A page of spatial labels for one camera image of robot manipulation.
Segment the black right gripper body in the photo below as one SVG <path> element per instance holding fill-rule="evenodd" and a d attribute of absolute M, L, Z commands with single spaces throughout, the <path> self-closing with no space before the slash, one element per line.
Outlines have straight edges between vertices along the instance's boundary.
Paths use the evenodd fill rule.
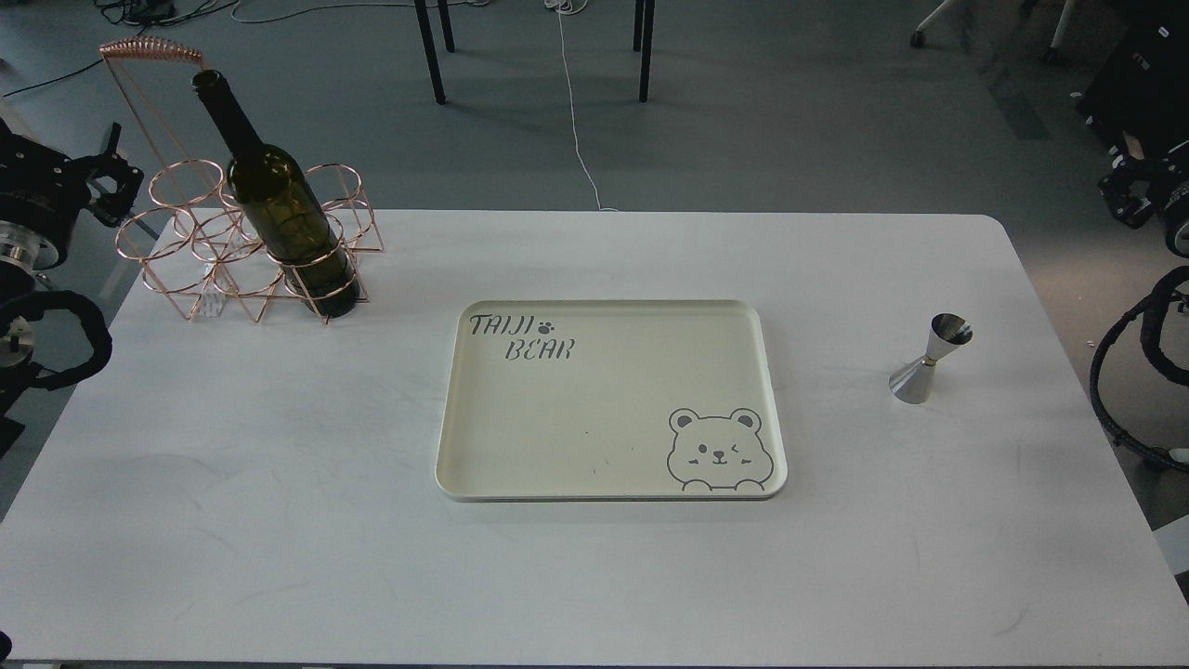
<path fill-rule="evenodd" d="M 1188 177 L 1185 158 L 1165 154 L 1152 178 L 1152 203 L 1160 219 L 1164 241 L 1175 255 L 1188 258 Z"/>

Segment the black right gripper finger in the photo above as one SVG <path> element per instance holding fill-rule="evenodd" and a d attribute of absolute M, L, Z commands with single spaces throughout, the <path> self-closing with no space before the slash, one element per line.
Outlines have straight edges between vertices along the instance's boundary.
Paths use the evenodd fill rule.
<path fill-rule="evenodd" d="M 1135 231 L 1155 217 L 1156 207 L 1146 195 L 1137 195 L 1133 188 L 1150 187 L 1152 181 L 1152 177 L 1135 175 L 1107 175 L 1097 182 L 1097 190 L 1103 196 L 1111 216 Z"/>
<path fill-rule="evenodd" d="M 1135 182 L 1164 183 L 1174 175 L 1174 165 L 1164 158 L 1141 158 L 1119 153 L 1112 160 L 1111 190 L 1130 191 Z"/>

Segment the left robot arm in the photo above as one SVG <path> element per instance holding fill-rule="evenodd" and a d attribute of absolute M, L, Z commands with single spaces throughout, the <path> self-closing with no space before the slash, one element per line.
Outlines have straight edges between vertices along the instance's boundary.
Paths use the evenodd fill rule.
<path fill-rule="evenodd" d="M 73 291 L 40 291 L 39 271 L 56 269 L 69 254 L 82 212 L 108 229 L 130 219 L 144 181 L 143 170 L 118 152 L 122 135 L 111 124 L 103 147 L 77 158 L 1 124 L 1 387 L 4 412 L 29 389 L 73 387 L 106 368 L 113 339 L 97 304 Z M 67 370 L 34 361 L 33 323 L 52 310 L 77 318 L 92 354 Z"/>

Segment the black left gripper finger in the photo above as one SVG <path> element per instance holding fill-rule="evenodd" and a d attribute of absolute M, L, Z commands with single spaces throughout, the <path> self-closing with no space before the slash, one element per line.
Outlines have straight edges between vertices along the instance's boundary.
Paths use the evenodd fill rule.
<path fill-rule="evenodd" d="M 89 196 L 86 209 L 132 209 L 136 204 L 144 173 L 118 152 L 121 135 L 122 126 L 111 124 L 97 153 L 71 160 L 71 173 L 84 182 Z"/>
<path fill-rule="evenodd" d="M 131 216 L 132 208 L 136 207 L 136 190 L 93 191 L 90 193 L 88 212 L 97 220 L 97 223 L 108 229 L 115 229 Z"/>

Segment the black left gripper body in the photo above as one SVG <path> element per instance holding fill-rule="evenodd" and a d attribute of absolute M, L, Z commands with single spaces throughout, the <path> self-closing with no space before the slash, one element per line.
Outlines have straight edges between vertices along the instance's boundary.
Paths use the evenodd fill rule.
<path fill-rule="evenodd" d="M 34 272 L 65 261 L 80 212 L 90 203 L 73 158 L 12 130 L 1 133 L 4 261 Z"/>

